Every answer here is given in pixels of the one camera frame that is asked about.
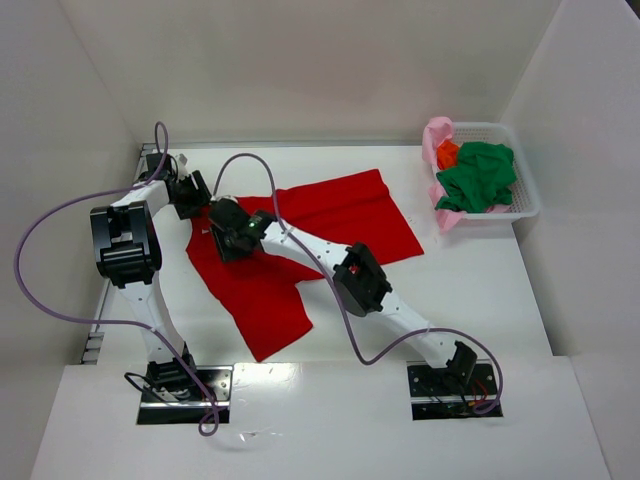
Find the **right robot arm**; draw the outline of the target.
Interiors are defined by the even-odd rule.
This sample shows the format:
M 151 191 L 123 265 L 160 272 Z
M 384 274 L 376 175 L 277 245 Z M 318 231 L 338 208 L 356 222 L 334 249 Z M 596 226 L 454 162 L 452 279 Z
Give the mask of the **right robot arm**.
M 249 214 L 235 200 L 220 197 L 208 213 L 216 248 L 224 262 L 261 253 L 286 259 L 321 274 L 337 300 L 349 341 L 358 360 L 373 365 L 397 345 L 407 341 L 425 360 L 441 360 L 436 377 L 454 393 L 467 388 L 477 362 L 474 350 L 460 340 L 448 340 L 407 305 L 393 290 L 369 247 L 351 246 L 314 236 L 288 222 L 278 213 L 258 210 Z M 367 360 L 362 355 L 350 318 L 377 319 L 399 335 L 382 352 Z

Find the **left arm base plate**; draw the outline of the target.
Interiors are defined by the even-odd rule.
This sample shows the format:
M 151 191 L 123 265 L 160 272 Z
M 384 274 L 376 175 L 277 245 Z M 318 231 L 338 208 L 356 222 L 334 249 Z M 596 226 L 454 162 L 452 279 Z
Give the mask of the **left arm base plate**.
M 149 382 L 149 374 L 142 376 L 127 372 L 126 376 L 140 393 L 137 425 L 197 425 L 203 416 L 212 414 L 211 404 L 198 386 L 169 392 L 166 388 L 153 386 Z M 198 368 L 197 376 L 215 396 L 219 423 L 227 424 L 230 418 L 233 367 L 203 366 Z

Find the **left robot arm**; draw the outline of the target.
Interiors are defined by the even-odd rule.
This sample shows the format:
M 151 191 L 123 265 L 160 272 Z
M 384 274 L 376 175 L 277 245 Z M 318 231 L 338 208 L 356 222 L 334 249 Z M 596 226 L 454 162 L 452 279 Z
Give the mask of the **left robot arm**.
M 96 265 L 129 303 L 142 323 L 147 369 L 146 395 L 160 402 L 195 401 L 201 390 L 186 342 L 176 330 L 161 292 L 160 242 L 153 217 L 168 205 L 181 221 L 198 218 L 211 199 L 201 173 L 187 168 L 187 158 L 151 153 L 136 188 L 109 206 L 94 208 L 90 224 Z

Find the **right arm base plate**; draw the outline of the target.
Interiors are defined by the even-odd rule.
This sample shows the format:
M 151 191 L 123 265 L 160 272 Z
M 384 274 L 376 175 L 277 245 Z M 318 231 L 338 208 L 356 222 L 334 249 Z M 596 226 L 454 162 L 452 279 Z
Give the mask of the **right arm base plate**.
M 503 416 L 500 404 L 486 414 L 479 415 L 475 411 L 476 407 L 488 407 L 497 394 L 494 369 L 488 361 L 476 364 L 462 394 L 449 390 L 442 383 L 438 375 L 443 368 L 433 369 L 423 362 L 408 362 L 406 371 L 414 421 Z

